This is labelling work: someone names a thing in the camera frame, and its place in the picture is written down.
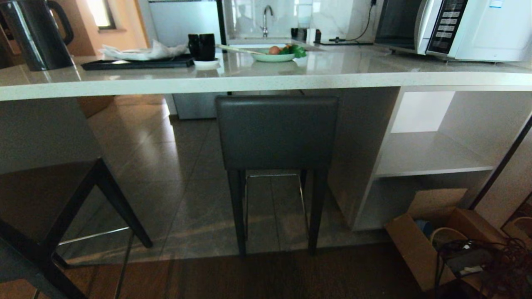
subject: window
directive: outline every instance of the window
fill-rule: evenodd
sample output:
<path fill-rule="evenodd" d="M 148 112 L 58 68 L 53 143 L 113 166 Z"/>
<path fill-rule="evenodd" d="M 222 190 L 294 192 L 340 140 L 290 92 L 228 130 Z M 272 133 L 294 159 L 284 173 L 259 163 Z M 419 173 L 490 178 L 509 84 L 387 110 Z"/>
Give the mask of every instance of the window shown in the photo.
<path fill-rule="evenodd" d="M 107 0 L 87 0 L 90 12 L 93 14 L 94 21 L 100 29 L 116 29 L 113 15 L 109 8 Z"/>

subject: kettle handle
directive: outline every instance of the kettle handle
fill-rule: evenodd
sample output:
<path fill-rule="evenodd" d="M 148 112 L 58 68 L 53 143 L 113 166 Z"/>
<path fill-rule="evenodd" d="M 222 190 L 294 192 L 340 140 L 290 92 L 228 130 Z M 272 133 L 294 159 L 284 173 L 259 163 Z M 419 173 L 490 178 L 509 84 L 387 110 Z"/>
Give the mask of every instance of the kettle handle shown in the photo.
<path fill-rule="evenodd" d="M 74 40 L 74 31 L 72 31 L 72 27 L 70 26 L 67 14 L 65 13 L 61 5 L 59 5 L 59 3 L 57 3 L 56 1 L 49 0 L 48 7 L 57 12 L 57 16 L 59 17 L 61 24 L 63 24 L 63 29 L 66 33 L 66 36 L 65 38 L 63 38 L 63 41 L 65 45 L 68 45 L 72 42 L 72 40 Z"/>

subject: tile floor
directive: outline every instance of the tile floor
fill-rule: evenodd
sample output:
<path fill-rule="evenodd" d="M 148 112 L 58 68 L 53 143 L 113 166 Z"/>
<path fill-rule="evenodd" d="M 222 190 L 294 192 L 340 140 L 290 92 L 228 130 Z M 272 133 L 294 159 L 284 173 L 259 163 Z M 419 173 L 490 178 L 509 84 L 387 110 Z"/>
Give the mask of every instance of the tile floor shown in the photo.
<path fill-rule="evenodd" d="M 88 120 L 111 171 L 154 242 L 146 249 L 135 240 L 130 261 L 238 254 L 216 121 L 171 121 L 168 115 L 162 96 L 131 95 L 118 96 Z M 252 179 L 250 198 L 249 253 L 306 248 L 296 177 Z M 310 198 L 307 192 L 308 211 Z M 65 239 L 122 226 L 95 188 Z M 129 234 L 121 231 L 64 245 L 58 252 L 71 263 L 119 263 Z M 382 231 L 350 232 L 334 199 L 327 198 L 319 247 L 387 240 Z"/>

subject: gray upholstered bar stool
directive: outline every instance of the gray upholstered bar stool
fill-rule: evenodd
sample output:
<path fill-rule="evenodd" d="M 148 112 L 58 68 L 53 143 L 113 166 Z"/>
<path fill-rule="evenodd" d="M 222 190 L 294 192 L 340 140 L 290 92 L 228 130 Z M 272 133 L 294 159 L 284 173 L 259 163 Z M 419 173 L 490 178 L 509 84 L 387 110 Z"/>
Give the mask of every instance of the gray upholstered bar stool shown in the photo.
<path fill-rule="evenodd" d="M 219 96 L 216 109 L 240 255 L 246 255 L 246 170 L 260 169 L 299 169 L 303 174 L 313 170 L 309 225 L 313 254 L 333 154 L 338 98 Z"/>

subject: marble backsplash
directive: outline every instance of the marble backsplash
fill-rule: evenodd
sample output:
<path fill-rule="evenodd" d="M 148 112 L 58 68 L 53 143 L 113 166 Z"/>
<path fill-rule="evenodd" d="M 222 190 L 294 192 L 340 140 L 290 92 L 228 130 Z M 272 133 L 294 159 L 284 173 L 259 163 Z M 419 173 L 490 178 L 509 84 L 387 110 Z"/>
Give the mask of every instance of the marble backsplash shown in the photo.
<path fill-rule="evenodd" d="M 370 22 L 360 41 L 373 41 L 383 0 L 369 14 L 371 0 L 227 0 L 224 2 L 228 39 L 262 37 L 263 12 L 267 5 L 268 37 L 290 37 L 290 28 L 317 28 L 322 40 L 355 38 Z"/>

